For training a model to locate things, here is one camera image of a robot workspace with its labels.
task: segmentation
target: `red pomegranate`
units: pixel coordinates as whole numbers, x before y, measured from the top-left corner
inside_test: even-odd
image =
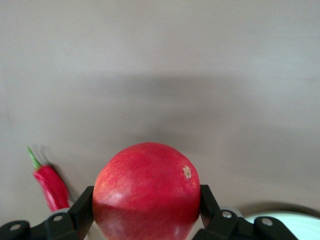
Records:
[[[200,194],[187,157],[144,142],[120,151],[102,169],[93,215],[108,240],[184,240],[199,217]]]

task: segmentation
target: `screw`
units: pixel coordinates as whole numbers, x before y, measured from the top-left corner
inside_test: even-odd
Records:
[[[61,216],[61,215],[58,215],[58,216],[55,216],[55,217],[53,218],[53,221],[58,222],[58,221],[60,221],[61,219],[62,219],[62,216]]]
[[[223,212],[222,212],[222,216],[223,216],[224,218],[226,218],[226,219],[232,218],[232,214],[231,214],[231,212],[229,212],[229,211],[223,211]]]
[[[12,225],[9,230],[10,231],[14,231],[14,230],[19,229],[20,227],[21,227],[21,224],[17,223],[15,225]]]
[[[266,217],[262,218],[261,222],[267,226],[272,226],[274,224],[269,218],[266,218]]]

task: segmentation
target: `chili pepper stem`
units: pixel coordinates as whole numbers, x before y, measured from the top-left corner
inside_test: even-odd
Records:
[[[34,153],[31,151],[31,148],[29,146],[27,146],[26,149],[29,152],[29,155],[30,155],[31,160],[33,162],[34,169],[39,170],[43,165],[36,159]]]

